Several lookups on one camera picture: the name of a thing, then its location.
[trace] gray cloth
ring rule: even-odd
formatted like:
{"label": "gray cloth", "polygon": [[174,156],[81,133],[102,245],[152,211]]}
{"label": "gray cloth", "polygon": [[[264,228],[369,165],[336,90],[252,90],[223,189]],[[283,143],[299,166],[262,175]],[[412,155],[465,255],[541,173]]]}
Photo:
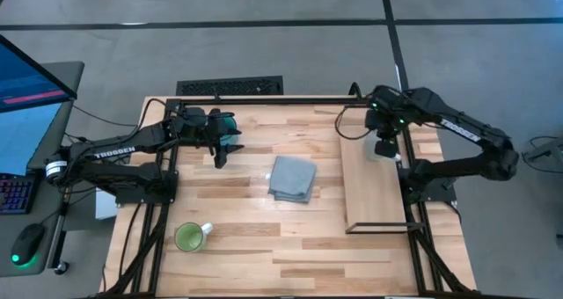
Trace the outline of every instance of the gray cloth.
{"label": "gray cloth", "polygon": [[316,171],[313,163],[294,157],[277,157],[268,193],[277,201],[307,203],[311,199]]}

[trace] mug handle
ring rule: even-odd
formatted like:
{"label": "mug handle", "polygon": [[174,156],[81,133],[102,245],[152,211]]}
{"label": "mug handle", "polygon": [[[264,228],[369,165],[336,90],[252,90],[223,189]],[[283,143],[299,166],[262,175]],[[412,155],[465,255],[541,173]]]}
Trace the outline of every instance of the mug handle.
{"label": "mug handle", "polygon": [[203,231],[203,233],[205,235],[207,235],[207,234],[211,233],[211,231],[213,230],[213,224],[207,222],[207,223],[205,223],[201,226],[201,230]]}

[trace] green mug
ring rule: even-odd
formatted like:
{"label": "green mug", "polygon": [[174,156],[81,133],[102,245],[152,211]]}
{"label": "green mug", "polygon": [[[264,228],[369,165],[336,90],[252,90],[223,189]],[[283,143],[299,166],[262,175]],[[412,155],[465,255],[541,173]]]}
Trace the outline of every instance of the green mug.
{"label": "green mug", "polygon": [[213,230],[213,224],[188,222],[180,225],[176,230],[174,241],[176,246],[184,252],[201,251],[208,239],[208,234]]}

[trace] wooden tabletop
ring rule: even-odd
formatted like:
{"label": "wooden tabletop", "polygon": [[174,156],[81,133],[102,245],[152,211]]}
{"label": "wooden tabletop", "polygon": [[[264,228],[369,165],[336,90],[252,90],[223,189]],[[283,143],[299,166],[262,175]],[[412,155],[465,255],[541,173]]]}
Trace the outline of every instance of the wooden tabletop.
{"label": "wooden tabletop", "polygon": [[[180,148],[179,190],[171,204],[160,265],[158,296],[176,295],[412,295],[413,263],[406,234],[346,235],[340,138],[334,119],[342,106],[218,106],[234,112],[238,143],[217,170],[205,149]],[[202,106],[210,110],[212,106]],[[164,107],[153,103],[144,125],[162,120]],[[362,125],[346,115],[343,124]],[[417,157],[442,159],[430,128],[412,129]],[[274,201],[268,175],[278,155],[317,165],[309,204]],[[154,161],[135,153],[131,164]],[[475,287],[460,223],[443,203],[427,203],[435,248],[466,286]],[[118,276],[125,233],[135,205],[121,208],[106,261],[111,287]],[[135,256],[144,206],[134,221],[125,267]],[[155,209],[153,224],[158,208]],[[178,250],[173,236],[184,222],[212,222],[204,251]],[[428,259],[422,252],[428,288]],[[152,253],[145,261],[141,290],[148,287]]]}

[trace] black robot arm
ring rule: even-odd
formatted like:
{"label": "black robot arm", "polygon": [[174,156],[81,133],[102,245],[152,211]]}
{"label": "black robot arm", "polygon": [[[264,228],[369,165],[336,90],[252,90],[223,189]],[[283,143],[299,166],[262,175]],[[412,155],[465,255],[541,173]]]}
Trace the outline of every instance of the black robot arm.
{"label": "black robot arm", "polygon": [[376,146],[379,155],[394,157],[398,151],[394,139],[410,123],[433,123],[483,149],[476,157],[439,163],[416,160],[407,175],[402,177],[403,184],[411,191],[424,190],[434,179],[480,175],[491,180],[509,180],[516,173],[518,154],[504,132],[447,106],[428,88],[400,92],[380,85],[369,95],[368,108],[365,125],[370,130],[376,130],[382,139]]}
{"label": "black robot arm", "polygon": [[205,114],[200,108],[187,108],[129,135],[61,147],[47,160],[47,180],[59,188],[87,181],[116,195],[118,203],[169,202],[176,190],[176,172],[161,171],[154,162],[122,166],[111,159],[138,151],[163,153],[175,145],[206,146],[215,156],[216,168],[222,168],[228,153],[243,148],[243,145],[221,144],[223,136],[240,134],[225,123],[232,116],[233,113],[221,113],[219,109]]}

